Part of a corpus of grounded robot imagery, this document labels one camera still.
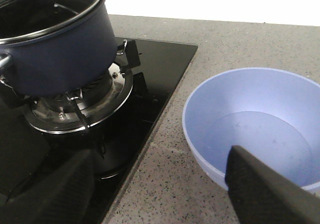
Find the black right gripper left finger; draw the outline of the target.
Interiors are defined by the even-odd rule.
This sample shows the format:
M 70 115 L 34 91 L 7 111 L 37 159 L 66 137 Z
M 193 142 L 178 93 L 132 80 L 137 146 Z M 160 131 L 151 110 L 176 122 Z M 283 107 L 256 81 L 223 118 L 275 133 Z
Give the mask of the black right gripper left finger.
M 1 223 L 81 223 L 94 190 L 88 149 L 1 206 Z

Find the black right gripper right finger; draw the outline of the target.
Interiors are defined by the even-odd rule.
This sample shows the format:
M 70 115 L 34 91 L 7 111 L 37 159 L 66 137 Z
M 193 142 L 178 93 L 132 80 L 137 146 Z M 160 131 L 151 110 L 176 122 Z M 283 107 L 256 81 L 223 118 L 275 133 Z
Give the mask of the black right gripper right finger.
M 240 223 L 319 223 L 319 198 L 232 146 L 225 183 Z

